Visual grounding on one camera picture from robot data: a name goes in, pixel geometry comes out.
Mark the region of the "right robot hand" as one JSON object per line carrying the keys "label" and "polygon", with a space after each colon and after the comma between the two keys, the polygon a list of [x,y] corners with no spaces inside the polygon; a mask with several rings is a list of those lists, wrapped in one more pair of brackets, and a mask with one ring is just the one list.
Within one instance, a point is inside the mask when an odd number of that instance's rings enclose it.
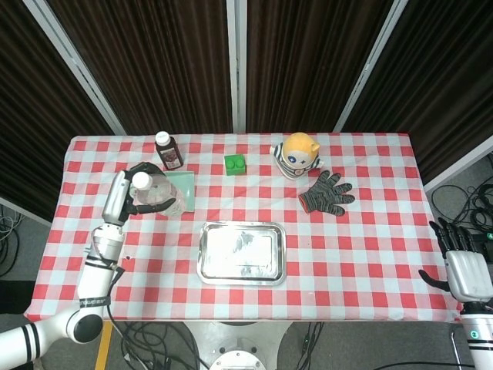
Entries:
{"label": "right robot hand", "polygon": [[484,255],[476,248],[471,233],[443,218],[429,225],[438,239],[447,279],[432,278],[426,271],[419,270],[423,281],[433,288],[451,293],[462,304],[492,299],[492,281]]}

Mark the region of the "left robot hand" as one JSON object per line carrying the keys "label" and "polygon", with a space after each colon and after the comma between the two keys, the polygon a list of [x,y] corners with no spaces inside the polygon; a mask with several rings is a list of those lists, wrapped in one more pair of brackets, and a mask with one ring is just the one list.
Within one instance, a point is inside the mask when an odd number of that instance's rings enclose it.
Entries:
{"label": "left robot hand", "polygon": [[165,176],[157,165],[149,162],[141,162],[129,170],[119,171],[112,181],[109,195],[103,207],[102,219],[105,223],[122,227],[130,215],[161,213],[176,202],[176,198],[172,197],[157,205],[134,205],[133,198],[129,195],[129,188],[133,176],[138,172]]}

